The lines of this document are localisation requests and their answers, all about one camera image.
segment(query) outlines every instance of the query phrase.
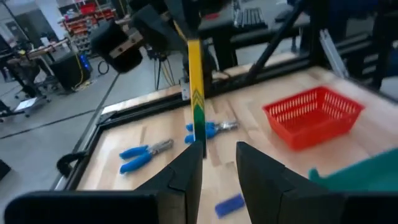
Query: blue pliers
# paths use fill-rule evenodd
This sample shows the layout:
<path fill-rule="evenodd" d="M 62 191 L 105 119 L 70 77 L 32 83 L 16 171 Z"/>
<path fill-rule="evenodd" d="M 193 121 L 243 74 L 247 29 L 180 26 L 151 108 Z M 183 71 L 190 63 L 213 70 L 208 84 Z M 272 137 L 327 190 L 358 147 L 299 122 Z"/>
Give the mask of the blue pliers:
<path fill-rule="evenodd" d="M 119 154 L 121 159 L 130 159 L 134 156 L 138 156 L 134 160 L 122 165 L 120 167 L 120 173 L 132 172 L 140 169 L 143 165 L 147 164 L 155 155 L 164 152 L 173 147 L 173 139 L 168 139 L 160 143 L 154 144 L 149 147 L 148 145 L 134 147 L 128 149 Z"/>
<path fill-rule="evenodd" d="M 221 123 L 215 123 L 212 121 L 207 121 L 205 124 L 206 128 L 206 138 L 207 139 L 212 139 L 214 136 L 216 136 L 218 133 L 222 131 L 229 131 L 232 129 L 235 129 L 238 127 L 238 123 L 236 121 L 225 121 Z M 188 131 L 192 132 L 193 131 L 193 124 L 187 124 L 185 127 Z M 186 144 L 191 144 L 195 141 L 195 137 L 193 134 L 188 134 L 185 137 L 185 143 Z"/>

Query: gray floor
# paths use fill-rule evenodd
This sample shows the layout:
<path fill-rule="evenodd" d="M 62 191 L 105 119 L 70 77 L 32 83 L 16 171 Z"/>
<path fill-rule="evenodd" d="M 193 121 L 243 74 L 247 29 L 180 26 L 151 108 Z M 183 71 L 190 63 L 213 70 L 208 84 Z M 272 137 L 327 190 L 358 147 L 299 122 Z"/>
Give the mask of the gray floor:
<path fill-rule="evenodd" d="M 277 53 L 289 51 L 290 45 L 291 40 L 285 40 Z M 238 50 L 239 64 L 252 63 L 265 47 L 263 44 Z M 115 78 L 116 83 L 105 99 L 104 106 L 155 90 L 154 62 L 147 58 L 143 50 L 142 53 L 142 63 L 118 77 L 112 69 L 107 75 L 99 77 L 96 71 L 99 60 L 92 60 L 94 83 L 88 88 L 67 96 L 52 94 L 52 102 L 39 108 L 30 118 L 15 116 L 0 124 L 0 158 L 13 169 L 0 181 L 0 217 L 7 203 L 16 196 L 51 188 L 58 176 L 55 168 L 57 160 L 72 151 Z M 177 53 L 169 57 L 176 83 L 182 77 L 181 58 Z M 384 82 L 383 89 L 398 96 L 398 91 L 394 88 L 396 85 L 397 80 Z M 162 77 L 160 88 L 167 86 Z M 0 98 L 8 105 L 18 104 L 14 99 L 17 91 L 17 83 L 0 83 Z"/>

